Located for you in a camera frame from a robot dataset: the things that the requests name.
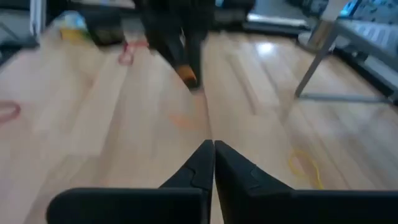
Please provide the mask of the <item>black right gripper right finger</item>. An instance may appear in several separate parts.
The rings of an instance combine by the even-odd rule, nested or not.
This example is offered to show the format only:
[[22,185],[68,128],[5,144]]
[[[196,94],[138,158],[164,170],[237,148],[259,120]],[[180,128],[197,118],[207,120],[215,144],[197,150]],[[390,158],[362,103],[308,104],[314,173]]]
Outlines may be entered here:
[[397,192],[295,190],[223,141],[215,181],[225,223],[397,223]]

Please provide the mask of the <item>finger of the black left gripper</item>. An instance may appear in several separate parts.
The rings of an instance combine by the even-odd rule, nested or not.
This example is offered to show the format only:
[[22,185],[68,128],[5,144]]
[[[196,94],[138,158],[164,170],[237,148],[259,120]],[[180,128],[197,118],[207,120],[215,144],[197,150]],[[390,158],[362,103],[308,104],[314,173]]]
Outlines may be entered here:
[[174,69],[187,64],[185,49],[180,37],[155,38],[154,48]]
[[185,33],[185,51],[187,60],[193,74],[196,78],[188,84],[190,90],[196,90],[202,84],[202,69],[201,69],[201,46],[203,42],[202,32],[186,32]]

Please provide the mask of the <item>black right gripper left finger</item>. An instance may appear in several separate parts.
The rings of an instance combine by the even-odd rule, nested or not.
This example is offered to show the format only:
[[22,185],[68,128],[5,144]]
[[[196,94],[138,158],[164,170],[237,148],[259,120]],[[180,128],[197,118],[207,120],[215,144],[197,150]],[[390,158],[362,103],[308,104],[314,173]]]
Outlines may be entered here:
[[209,223],[213,141],[205,140],[157,189],[73,188],[56,195],[47,223]]

